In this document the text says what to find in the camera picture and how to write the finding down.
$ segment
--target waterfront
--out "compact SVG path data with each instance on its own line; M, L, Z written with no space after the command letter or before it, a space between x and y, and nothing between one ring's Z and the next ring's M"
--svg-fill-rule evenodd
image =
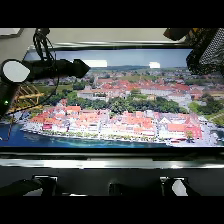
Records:
M64 137L49 137L21 131L22 125L12 127L11 137L8 142L0 141L0 146L26 146L26 147L66 147L66 148L166 148L166 144L122 142L98 139L71 139ZM6 137L8 125L0 125L0 136Z

